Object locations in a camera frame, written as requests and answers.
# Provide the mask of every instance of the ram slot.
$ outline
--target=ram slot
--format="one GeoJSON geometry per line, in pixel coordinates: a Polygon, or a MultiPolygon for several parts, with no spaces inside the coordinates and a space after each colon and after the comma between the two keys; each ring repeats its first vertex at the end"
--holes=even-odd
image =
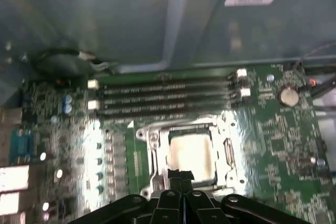
{"type": "Polygon", "coordinates": [[[197,97],[186,97],[171,100],[154,100],[148,99],[144,102],[130,102],[130,103],[114,103],[112,100],[100,101],[100,107],[104,109],[117,109],[117,108],[128,108],[132,106],[136,107],[147,107],[147,106],[160,106],[169,104],[180,104],[180,103],[192,103],[192,102],[207,102],[207,101],[230,101],[231,99],[237,97],[237,93],[232,93],[231,95],[208,95],[208,96],[197,96],[197,97]]]}
{"type": "Polygon", "coordinates": [[[103,86],[103,95],[112,94],[132,94],[132,93],[145,93],[145,92],[159,92],[170,90],[184,90],[192,88],[224,88],[228,87],[230,82],[224,79],[209,79],[209,80],[180,80],[175,82],[158,82],[151,84],[137,84],[137,85],[122,85],[122,86],[103,86]]]}
{"type": "Polygon", "coordinates": [[[150,93],[135,93],[135,94],[122,94],[122,95],[104,95],[100,97],[104,101],[104,104],[127,104],[136,102],[152,102],[163,100],[174,100],[189,97],[209,97],[213,95],[227,95],[230,98],[234,98],[237,95],[237,91],[229,90],[227,88],[221,89],[193,89],[188,91],[167,91],[167,92],[150,92],[150,93]]]}

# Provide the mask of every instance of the electrolytic capacitor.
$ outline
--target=electrolytic capacitor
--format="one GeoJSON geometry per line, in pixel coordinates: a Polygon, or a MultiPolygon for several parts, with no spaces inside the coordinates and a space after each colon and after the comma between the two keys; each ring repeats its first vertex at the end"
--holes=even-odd
{"type": "Polygon", "coordinates": [[[97,165],[101,165],[103,163],[103,160],[101,158],[97,158],[97,165]]]}
{"type": "Polygon", "coordinates": [[[70,114],[72,111],[72,106],[70,104],[65,104],[63,106],[63,112],[64,114],[70,114]]]}
{"type": "Polygon", "coordinates": [[[72,96],[67,94],[66,96],[63,97],[63,103],[64,104],[70,104],[72,102],[72,96]]]}

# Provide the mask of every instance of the wire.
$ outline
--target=wire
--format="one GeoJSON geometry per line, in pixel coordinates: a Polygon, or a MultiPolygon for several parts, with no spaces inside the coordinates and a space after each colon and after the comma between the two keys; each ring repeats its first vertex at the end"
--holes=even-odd
{"type": "Polygon", "coordinates": [[[310,84],[310,81],[309,81],[309,77],[305,76],[304,74],[302,74],[300,71],[298,71],[298,67],[299,65],[308,57],[316,54],[317,52],[321,51],[321,50],[325,50],[327,48],[330,48],[332,46],[336,45],[336,41],[334,42],[331,42],[331,43],[327,43],[327,44],[324,44],[320,47],[317,47],[313,50],[311,50],[310,52],[306,53],[305,55],[303,55],[300,59],[298,59],[295,64],[293,65],[293,71],[299,75],[300,77],[304,78],[306,83],[309,83],[310,84]]]}
{"type": "Polygon", "coordinates": [[[317,99],[326,93],[330,92],[336,87],[336,76],[330,78],[329,80],[325,81],[324,83],[315,86],[311,91],[310,95],[314,99],[317,99]]]}
{"type": "Polygon", "coordinates": [[[336,111],[336,106],[333,106],[333,105],[327,105],[327,106],[315,105],[314,109],[316,111],[334,112],[334,111],[336,111]]]}
{"type": "Polygon", "coordinates": [[[88,61],[90,63],[91,68],[95,71],[95,72],[102,72],[105,70],[111,70],[111,67],[114,66],[116,63],[109,63],[109,62],[101,62],[98,64],[93,63],[93,60],[96,60],[96,57],[83,52],[83,51],[79,51],[79,50],[75,50],[75,49],[69,49],[69,48],[51,48],[51,49],[47,49],[44,51],[40,51],[38,53],[35,53],[33,55],[31,55],[31,57],[29,57],[30,63],[32,65],[32,67],[39,73],[42,74],[48,74],[48,71],[45,68],[41,68],[38,67],[38,65],[43,61],[46,60],[48,58],[51,57],[55,57],[57,55],[67,55],[73,58],[78,58],[81,59],[83,61],[88,61]]]}

